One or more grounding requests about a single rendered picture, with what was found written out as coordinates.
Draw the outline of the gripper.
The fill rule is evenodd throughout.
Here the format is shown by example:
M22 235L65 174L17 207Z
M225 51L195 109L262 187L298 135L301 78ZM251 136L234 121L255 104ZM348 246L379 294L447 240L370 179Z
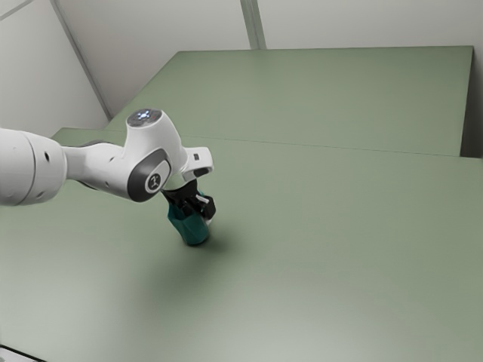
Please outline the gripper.
M184 216L196 214L203 219L212 219L216 213L214 199L198 190L196 179L178 189L162 189L162 194Z

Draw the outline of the teal faceted mug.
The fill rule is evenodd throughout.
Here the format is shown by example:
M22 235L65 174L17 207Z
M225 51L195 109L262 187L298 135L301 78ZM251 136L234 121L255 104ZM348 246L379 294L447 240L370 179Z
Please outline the teal faceted mug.
M203 244L209 237L208 223L212 219L203 219L196 214L184 216L177 207L168 203L168 220L188 246Z

